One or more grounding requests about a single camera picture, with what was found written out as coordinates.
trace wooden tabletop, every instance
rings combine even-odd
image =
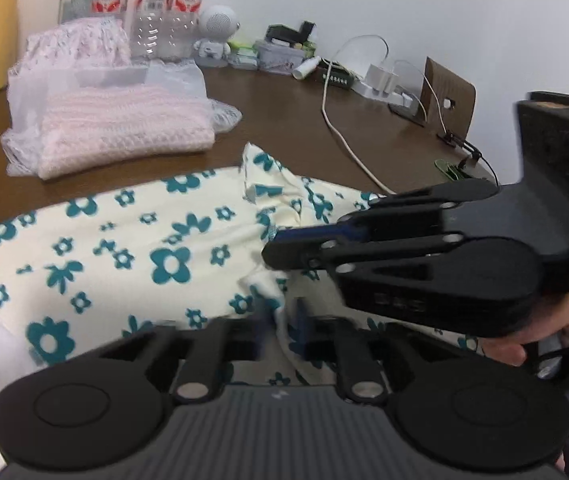
[[[175,174],[237,166],[247,142],[260,146],[296,174],[378,190],[327,128],[320,113],[317,82],[232,68],[208,69],[204,75],[209,97],[237,107],[244,115],[234,130],[218,137],[211,151],[130,160],[43,182],[37,177],[7,176],[7,160],[0,146],[0,222],[78,196]],[[437,140],[434,132],[351,91],[330,88],[327,113],[354,152],[397,192],[445,182],[434,160],[458,162],[463,156]],[[0,134],[9,125],[6,95],[0,92]],[[477,171],[486,175],[480,168]]]

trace pink knitted fabric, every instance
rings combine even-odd
[[[207,99],[148,85],[52,96],[41,135],[43,180],[138,156],[201,152],[215,142]]]

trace white robot figurine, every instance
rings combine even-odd
[[[211,6],[198,17],[202,40],[194,43],[194,59],[200,66],[226,66],[231,47],[227,40],[240,24],[234,10],[227,6]]]

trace gray ribbed panel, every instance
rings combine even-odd
[[[382,410],[344,402],[332,386],[227,386],[213,402],[175,410],[162,434],[117,465],[64,475],[16,465],[0,472],[0,480],[565,478],[551,466],[503,476],[447,468],[409,447]]]

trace black circular joint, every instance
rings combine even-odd
[[[0,450],[8,462],[79,471],[118,462],[159,430],[163,399],[131,362],[56,365],[0,393]]]
[[[557,458],[569,432],[565,396],[489,359],[432,363],[399,394],[397,421],[439,462],[477,472],[518,471]]]

